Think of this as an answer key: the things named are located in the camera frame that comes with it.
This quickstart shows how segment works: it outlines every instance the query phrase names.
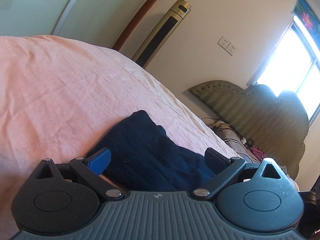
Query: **headboard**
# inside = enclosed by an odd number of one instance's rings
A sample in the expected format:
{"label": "headboard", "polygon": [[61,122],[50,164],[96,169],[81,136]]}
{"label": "headboard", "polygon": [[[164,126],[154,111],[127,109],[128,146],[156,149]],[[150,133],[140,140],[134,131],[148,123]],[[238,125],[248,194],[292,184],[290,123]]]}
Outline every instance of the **headboard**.
{"label": "headboard", "polygon": [[189,91],[267,156],[287,166],[292,179],[297,177],[309,120],[294,92],[286,90],[276,97],[266,85],[244,90],[222,80],[204,82]]}

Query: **pink bed sheet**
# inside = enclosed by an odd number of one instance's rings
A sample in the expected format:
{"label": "pink bed sheet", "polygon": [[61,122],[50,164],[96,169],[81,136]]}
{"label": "pink bed sheet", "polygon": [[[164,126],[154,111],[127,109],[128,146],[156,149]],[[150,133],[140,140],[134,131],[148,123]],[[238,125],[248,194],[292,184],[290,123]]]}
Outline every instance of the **pink bed sheet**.
{"label": "pink bed sheet", "polygon": [[143,109],[178,145],[237,154],[164,86],[111,49],[54,36],[0,37],[0,239],[11,201],[45,157],[67,163]]}

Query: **dark blue cloth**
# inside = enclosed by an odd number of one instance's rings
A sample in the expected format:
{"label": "dark blue cloth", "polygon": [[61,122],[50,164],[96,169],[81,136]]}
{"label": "dark blue cloth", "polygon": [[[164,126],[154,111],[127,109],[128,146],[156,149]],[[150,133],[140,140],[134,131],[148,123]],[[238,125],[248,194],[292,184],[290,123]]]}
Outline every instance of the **dark blue cloth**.
{"label": "dark blue cloth", "polygon": [[87,157],[103,147],[111,151],[103,174],[130,190],[191,191],[215,176],[202,155],[175,145],[143,110],[116,124]]}

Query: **electrical socket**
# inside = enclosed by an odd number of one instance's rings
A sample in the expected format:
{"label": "electrical socket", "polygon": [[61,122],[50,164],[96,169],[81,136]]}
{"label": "electrical socket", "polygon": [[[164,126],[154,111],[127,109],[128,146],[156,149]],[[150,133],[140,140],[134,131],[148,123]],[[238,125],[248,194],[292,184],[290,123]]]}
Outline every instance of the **electrical socket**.
{"label": "electrical socket", "polygon": [[229,52],[229,54],[230,54],[231,56],[233,56],[233,54],[234,54],[237,50],[238,50],[237,47],[236,47],[235,45],[233,45],[232,43],[230,43],[230,44],[228,45],[228,47],[226,48],[226,51]]}
{"label": "electrical socket", "polygon": [[218,41],[218,44],[224,49],[227,49],[230,43],[231,42],[226,37],[222,37],[220,41]]}

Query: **pink cloth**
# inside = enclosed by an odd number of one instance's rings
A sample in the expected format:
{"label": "pink cloth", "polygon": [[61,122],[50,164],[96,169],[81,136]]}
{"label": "pink cloth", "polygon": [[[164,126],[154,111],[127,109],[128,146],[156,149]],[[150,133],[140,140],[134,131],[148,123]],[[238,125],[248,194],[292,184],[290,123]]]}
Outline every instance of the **pink cloth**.
{"label": "pink cloth", "polygon": [[10,205],[41,159],[67,163],[120,120],[145,110],[179,146],[237,154],[163,85],[111,49],[55,36],[0,37],[0,239]]}
{"label": "pink cloth", "polygon": [[259,162],[262,162],[262,160],[264,158],[266,158],[267,156],[265,155],[264,152],[262,152],[258,147],[256,146],[252,146],[250,148],[250,151],[252,152],[252,154],[258,159]]}

